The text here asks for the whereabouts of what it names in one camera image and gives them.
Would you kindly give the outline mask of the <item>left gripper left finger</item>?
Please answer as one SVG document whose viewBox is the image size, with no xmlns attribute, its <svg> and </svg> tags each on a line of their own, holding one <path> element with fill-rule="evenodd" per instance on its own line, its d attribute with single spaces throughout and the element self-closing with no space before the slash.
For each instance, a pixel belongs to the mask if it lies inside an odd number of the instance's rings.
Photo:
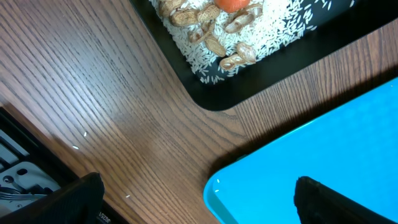
<svg viewBox="0 0 398 224">
<path fill-rule="evenodd" d="M 92 172 L 54 193 L 1 218 L 1 224 L 95 223 L 103 204 L 104 184 Z"/>
</svg>

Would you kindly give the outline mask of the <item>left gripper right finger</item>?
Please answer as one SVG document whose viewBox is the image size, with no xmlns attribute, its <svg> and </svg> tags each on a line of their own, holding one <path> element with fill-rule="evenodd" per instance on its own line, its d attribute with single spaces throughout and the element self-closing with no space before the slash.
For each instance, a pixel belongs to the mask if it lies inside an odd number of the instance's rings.
<svg viewBox="0 0 398 224">
<path fill-rule="evenodd" d="M 296 181 L 294 205 L 303 224 L 395 224 L 308 176 Z"/>
</svg>

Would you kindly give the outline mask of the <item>orange carrot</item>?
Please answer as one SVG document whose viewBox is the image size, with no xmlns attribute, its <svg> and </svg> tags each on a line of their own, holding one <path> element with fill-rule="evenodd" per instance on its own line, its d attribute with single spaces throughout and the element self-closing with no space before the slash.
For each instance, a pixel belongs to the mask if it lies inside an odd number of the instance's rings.
<svg viewBox="0 0 398 224">
<path fill-rule="evenodd" d="M 214 0 L 214 4 L 227 13 L 233 13 L 245 8 L 250 0 Z"/>
</svg>

